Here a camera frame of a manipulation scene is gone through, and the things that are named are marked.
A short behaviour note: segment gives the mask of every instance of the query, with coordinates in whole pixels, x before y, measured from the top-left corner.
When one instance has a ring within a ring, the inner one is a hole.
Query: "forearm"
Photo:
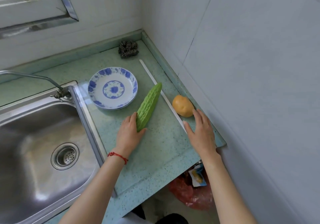
[[[204,156],[202,161],[209,178],[220,223],[256,223],[234,186],[220,155],[213,152]]]
[[[124,161],[110,156],[59,224],[101,224]]]

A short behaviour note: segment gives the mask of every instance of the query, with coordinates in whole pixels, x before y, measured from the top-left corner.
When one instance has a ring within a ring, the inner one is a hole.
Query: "stacked plates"
[[[89,81],[88,94],[92,102],[102,109],[121,109],[134,100],[138,92],[135,76],[121,67],[108,67],[98,71]]]

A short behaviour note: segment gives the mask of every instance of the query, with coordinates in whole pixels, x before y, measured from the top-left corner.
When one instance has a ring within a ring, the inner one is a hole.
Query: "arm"
[[[122,122],[117,135],[116,147],[112,150],[125,158],[129,158],[146,132],[146,129],[142,129],[137,133],[136,117],[137,113],[135,112]],[[108,157],[97,175],[62,217],[59,224],[101,224],[113,188],[124,165],[125,162],[122,158]]]
[[[194,110],[193,114],[195,131],[192,131],[187,122],[184,121],[183,124],[191,145],[200,155],[206,169],[220,223],[256,223],[223,165],[221,156],[216,152],[209,118],[199,109]]]

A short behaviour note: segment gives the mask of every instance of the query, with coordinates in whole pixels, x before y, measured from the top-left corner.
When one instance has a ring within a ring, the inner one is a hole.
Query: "sink basin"
[[[1,224],[47,221],[100,168],[73,99],[61,102],[53,91],[0,108]]]

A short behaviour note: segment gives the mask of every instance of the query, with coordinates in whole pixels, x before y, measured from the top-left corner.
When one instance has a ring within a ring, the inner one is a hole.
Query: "faucet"
[[[38,76],[38,75],[33,75],[33,74],[26,74],[26,73],[15,72],[15,71],[10,71],[10,70],[0,71],[0,75],[5,75],[5,74],[16,75],[16,76],[26,76],[26,77],[33,77],[33,78],[47,80],[58,88],[57,93],[55,95],[50,95],[51,97],[55,97],[56,99],[59,99],[59,100],[61,100],[61,98],[66,97],[66,96],[71,97],[70,92],[67,88],[61,87],[59,84],[57,84],[54,80],[52,80],[49,77]]]

